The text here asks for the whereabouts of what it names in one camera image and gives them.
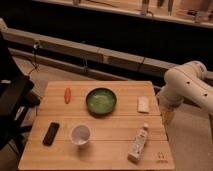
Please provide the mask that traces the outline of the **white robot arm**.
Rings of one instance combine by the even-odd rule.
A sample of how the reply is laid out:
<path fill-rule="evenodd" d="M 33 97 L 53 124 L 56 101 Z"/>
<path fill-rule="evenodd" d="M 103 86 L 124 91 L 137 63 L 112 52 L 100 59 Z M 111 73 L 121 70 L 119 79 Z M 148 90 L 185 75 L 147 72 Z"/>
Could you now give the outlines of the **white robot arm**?
<path fill-rule="evenodd" d="M 200 61 L 190 61 L 165 72 L 165 85 L 156 95 L 164 124 L 172 121 L 174 110 L 185 99 L 194 102 L 213 118 L 213 86 L 204 82 L 206 73 L 207 68 Z"/>

